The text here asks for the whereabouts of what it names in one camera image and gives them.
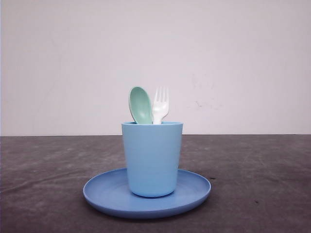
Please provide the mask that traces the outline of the white plastic fork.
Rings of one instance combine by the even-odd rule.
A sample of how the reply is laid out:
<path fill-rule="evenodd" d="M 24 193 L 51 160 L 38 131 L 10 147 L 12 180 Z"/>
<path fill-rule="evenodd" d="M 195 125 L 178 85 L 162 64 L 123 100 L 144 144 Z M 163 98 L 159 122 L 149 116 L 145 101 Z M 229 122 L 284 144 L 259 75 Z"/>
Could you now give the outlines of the white plastic fork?
<path fill-rule="evenodd" d="M 153 124 L 161 124 L 163 118 L 169 112 L 169 89 L 159 87 L 156 89 L 154 103 L 152 107 Z"/>

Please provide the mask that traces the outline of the mint green plastic spoon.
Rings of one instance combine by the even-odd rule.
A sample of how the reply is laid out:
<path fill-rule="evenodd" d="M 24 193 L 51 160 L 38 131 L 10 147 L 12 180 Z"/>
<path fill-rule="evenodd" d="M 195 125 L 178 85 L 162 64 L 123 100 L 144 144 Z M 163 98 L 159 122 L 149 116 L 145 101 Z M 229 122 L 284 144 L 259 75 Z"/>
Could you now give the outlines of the mint green plastic spoon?
<path fill-rule="evenodd" d="M 153 123 L 150 98 L 142 87 L 135 86 L 130 90 L 128 102 L 130 113 L 135 123 Z"/>

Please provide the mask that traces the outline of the light blue plastic cup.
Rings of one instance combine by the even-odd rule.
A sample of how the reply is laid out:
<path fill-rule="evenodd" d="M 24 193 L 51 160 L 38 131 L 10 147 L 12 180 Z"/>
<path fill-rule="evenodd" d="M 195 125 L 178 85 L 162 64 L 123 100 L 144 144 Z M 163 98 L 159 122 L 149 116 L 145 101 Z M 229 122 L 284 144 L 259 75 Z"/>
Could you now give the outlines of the light blue plastic cup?
<path fill-rule="evenodd" d="M 125 122 L 121 129 L 130 190 L 143 197 L 172 193 L 177 185 L 183 123 Z"/>

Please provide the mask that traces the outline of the blue plastic plate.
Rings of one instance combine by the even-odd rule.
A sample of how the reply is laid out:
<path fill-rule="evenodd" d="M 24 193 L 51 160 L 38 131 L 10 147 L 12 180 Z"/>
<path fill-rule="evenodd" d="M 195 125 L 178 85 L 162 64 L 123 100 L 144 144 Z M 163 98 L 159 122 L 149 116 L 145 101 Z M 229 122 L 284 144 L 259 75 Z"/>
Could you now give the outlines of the blue plastic plate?
<path fill-rule="evenodd" d="M 201 205 L 212 185 L 205 177 L 179 169 L 176 189 L 163 197 L 141 197 L 129 189 L 126 168 L 110 170 L 92 177 L 83 187 L 88 204 L 110 216 L 154 219 L 175 216 Z"/>

